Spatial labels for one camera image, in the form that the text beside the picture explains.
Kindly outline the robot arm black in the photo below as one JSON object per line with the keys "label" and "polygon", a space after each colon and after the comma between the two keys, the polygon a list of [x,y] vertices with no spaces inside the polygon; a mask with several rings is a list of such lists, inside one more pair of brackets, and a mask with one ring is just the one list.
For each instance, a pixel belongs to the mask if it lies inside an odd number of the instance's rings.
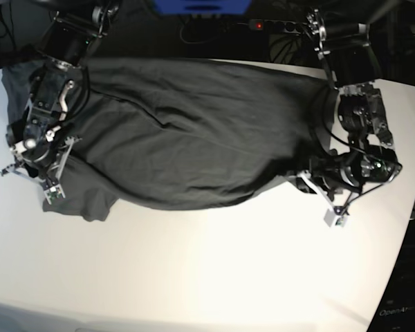
{"label": "robot arm black", "polygon": [[380,89],[380,64],[369,38],[372,23],[397,6],[397,1],[294,1],[304,11],[305,33],[326,73],[328,93],[338,93],[338,120],[347,133],[339,154],[317,146],[303,157],[293,174],[297,188],[320,195],[329,227],[344,226],[349,207],[368,192],[392,182],[398,162]]}
{"label": "robot arm black", "polygon": [[61,178],[73,146],[76,117],[90,96],[86,63],[120,9],[120,1],[38,1],[55,18],[37,50],[44,63],[30,76],[20,119],[7,126],[13,164],[1,175],[16,174],[39,185],[47,203],[65,198]]}

